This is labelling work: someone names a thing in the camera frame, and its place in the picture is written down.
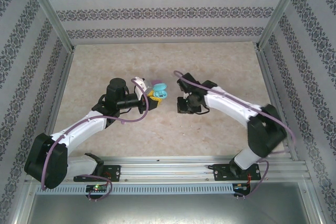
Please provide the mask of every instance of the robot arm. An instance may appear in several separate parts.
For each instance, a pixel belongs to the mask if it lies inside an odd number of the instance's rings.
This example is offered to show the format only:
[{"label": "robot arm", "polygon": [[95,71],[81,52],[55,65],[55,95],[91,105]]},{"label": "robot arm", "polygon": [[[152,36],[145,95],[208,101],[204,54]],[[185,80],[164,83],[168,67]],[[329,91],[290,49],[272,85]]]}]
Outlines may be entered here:
[{"label": "robot arm", "polygon": [[[151,91],[150,84],[144,79],[136,77],[135,82],[139,84],[146,94]],[[148,99],[148,101],[149,110],[157,107],[157,101],[151,99]],[[81,157],[69,157],[69,155],[79,144],[97,132],[109,127],[115,121],[106,118],[89,120],[89,118],[103,115],[118,118],[120,110],[135,107],[138,107],[140,114],[145,111],[146,104],[142,91],[138,87],[135,87],[134,93],[129,93],[129,89],[123,79],[112,79],[107,86],[106,94],[102,95],[98,103],[84,118],[60,132],[50,136],[42,133],[35,138],[24,167],[25,172],[38,181],[41,181],[46,154],[50,147],[69,128],[83,120],[87,120],[87,122],[83,122],[74,127],[74,129],[65,135],[55,146],[47,166],[45,186],[53,189],[66,177],[72,178],[82,174],[101,176],[104,162],[100,158],[91,153],[86,153]]]},{"label": "robot arm", "polygon": [[[190,73],[182,76],[187,81],[200,84]],[[211,81],[205,81],[202,86],[226,95],[219,95],[198,87],[195,87],[183,80],[178,80],[184,97],[177,99],[178,113],[199,114],[201,106],[209,109],[217,109],[228,114],[233,119],[247,127],[248,147],[239,152],[230,161],[230,171],[239,177],[244,170],[247,170],[253,163],[269,155],[272,150],[286,138],[285,129],[278,123],[266,118],[257,111],[261,111],[280,120],[274,106],[268,104],[265,107],[245,102],[225,92],[221,87]]]}]

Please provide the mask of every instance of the black mounting plate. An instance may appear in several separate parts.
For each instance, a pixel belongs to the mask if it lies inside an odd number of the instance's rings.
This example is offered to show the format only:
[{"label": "black mounting plate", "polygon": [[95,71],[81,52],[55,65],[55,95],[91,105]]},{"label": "black mounting plate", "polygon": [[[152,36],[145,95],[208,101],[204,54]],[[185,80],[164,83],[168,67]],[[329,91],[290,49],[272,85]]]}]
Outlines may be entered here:
[{"label": "black mounting plate", "polygon": [[261,180],[260,170],[258,164],[253,164],[249,169],[244,170],[243,173],[236,178],[230,171],[229,164],[214,164],[209,165],[209,169],[214,171],[215,181],[240,181],[248,180],[248,174],[251,175],[251,180]]},{"label": "black mounting plate", "polygon": [[[104,165],[103,173],[100,176],[108,178],[111,182],[119,182],[120,170],[120,165]],[[76,176],[74,182],[106,182],[106,180]]]}]

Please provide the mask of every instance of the wall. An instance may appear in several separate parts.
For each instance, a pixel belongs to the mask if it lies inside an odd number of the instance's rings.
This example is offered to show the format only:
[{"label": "wall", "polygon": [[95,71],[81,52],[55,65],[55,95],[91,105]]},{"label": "wall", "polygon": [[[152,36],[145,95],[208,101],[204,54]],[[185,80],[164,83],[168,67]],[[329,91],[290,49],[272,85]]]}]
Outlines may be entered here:
[{"label": "wall", "polygon": [[50,0],[74,45],[257,42],[279,0]]},{"label": "wall", "polygon": [[336,223],[336,0],[291,0],[264,49],[328,223]]},{"label": "wall", "polygon": [[37,0],[0,0],[0,31],[0,223],[6,223],[32,141],[49,122],[68,53]]}]

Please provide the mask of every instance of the beige floor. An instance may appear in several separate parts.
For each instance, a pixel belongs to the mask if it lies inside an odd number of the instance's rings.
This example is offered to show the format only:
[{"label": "beige floor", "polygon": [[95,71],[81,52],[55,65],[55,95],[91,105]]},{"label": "beige floor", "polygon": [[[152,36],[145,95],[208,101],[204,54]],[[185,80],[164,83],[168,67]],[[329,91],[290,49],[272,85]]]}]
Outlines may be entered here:
[{"label": "beige floor", "polygon": [[[190,72],[196,80],[216,82],[227,92],[251,103],[269,103],[251,42],[185,44],[79,45],[57,117],[58,132],[85,116],[110,79],[161,79],[168,97],[138,123],[115,122],[82,143],[72,156],[235,155],[247,146],[247,131],[229,116],[211,110],[206,115],[178,114],[181,91],[173,71]],[[123,118],[140,116],[137,109]]]}]

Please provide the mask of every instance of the blue toy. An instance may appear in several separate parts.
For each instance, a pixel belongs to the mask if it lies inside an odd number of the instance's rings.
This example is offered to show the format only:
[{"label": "blue toy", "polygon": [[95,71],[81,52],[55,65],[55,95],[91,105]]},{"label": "blue toy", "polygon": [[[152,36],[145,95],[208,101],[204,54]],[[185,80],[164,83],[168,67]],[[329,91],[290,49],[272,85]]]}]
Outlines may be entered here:
[{"label": "blue toy", "polygon": [[165,89],[167,88],[167,85],[165,83],[158,83],[153,86],[154,91],[154,97],[165,99],[167,98],[167,92]]}]

